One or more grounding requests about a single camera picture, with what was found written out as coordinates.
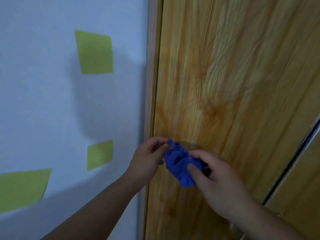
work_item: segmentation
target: wooden trim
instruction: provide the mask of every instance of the wooden trim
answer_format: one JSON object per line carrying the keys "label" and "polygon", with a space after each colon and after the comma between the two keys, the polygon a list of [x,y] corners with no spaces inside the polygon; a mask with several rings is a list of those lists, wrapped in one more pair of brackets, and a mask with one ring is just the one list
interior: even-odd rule
{"label": "wooden trim", "polygon": [[[163,0],[149,0],[144,141],[153,136],[162,25],[162,8]],[[138,240],[144,240],[145,238],[148,191],[149,184],[143,187],[143,189],[140,191]]]}

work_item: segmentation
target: white wall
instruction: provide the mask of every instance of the white wall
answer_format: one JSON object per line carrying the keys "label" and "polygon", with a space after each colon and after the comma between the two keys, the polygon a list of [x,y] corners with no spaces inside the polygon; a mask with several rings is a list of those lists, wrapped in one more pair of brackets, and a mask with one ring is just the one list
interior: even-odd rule
{"label": "white wall", "polygon": [[[0,173],[52,168],[43,199],[0,214],[39,239],[115,181],[142,141],[148,0],[0,0]],[[111,36],[113,74],[82,75],[74,30]],[[87,146],[113,160],[86,171]],[[136,239],[138,198],[109,239]]]}

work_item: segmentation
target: sticky note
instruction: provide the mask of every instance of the sticky note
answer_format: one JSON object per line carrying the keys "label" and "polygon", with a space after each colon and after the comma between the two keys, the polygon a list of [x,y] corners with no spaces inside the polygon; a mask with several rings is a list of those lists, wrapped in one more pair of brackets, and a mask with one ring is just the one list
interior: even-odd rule
{"label": "sticky note", "polygon": [[0,213],[39,201],[50,174],[51,169],[0,174]]}
{"label": "sticky note", "polygon": [[111,37],[96,33],[74,31],[82,74],[112,73]]}
{"label": "sticky note", "polygon": [[87,171],[111,162],[112,140],[88,146]]}

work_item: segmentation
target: crumpled cloth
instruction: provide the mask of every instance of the crumpled cloth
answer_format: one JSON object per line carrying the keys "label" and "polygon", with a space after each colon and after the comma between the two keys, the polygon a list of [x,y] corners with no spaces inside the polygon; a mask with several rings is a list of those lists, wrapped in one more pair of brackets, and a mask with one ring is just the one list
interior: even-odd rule
{"label": "crumpled cloth", "polygon": [[172,140],[169,140],[169,144],[173,148],[166,150],[163,156],[167,169],[179,181],[182,187],[188,188],[189,186],[196,185],[194,180],[188,174],[186,166],[187,164],[192,163],[205,173],[203,162],[191,157],[179,143],[174,143]]}

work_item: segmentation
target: wood grain pattern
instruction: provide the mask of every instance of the wood grain pattern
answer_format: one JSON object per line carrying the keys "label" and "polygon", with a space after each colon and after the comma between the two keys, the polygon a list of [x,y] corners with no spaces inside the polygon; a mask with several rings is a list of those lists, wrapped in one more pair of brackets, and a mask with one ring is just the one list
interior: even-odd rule
{"label": "wood grain pattern", "polygon": [[[149,0],[144,141],[148,140],[153,135],[160,51],[162,8],[163,0]],[[140,191],[140,215],[138,227],[139,240],[144,239],[149,191],[148,189],[149,185],[146,185]]]}
{"label": "wood grain pattern", "polygon": [[[320,0],[164,0],[154,135],[220,154],[262,201],[320,111],[319,21]],[[158,170],[147,240],[234,237]]]}
{"label": "wood grain pattern", "polygon": [[320,134],[266,206],[310,239],[320,239]]}

